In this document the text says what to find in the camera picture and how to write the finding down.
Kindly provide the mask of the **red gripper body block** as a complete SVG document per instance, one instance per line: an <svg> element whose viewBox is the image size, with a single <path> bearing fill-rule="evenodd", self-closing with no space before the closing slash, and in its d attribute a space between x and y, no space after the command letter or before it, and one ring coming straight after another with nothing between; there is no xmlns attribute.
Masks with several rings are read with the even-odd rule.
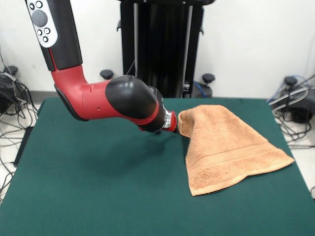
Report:
<svg viewBox="0 0 315 236"><path fill-rule="evenodd" d="M152 121L138 127L147 132L159 132L161 130L175 132L177 128L176 114L170 111L160 111Z"/></svg>

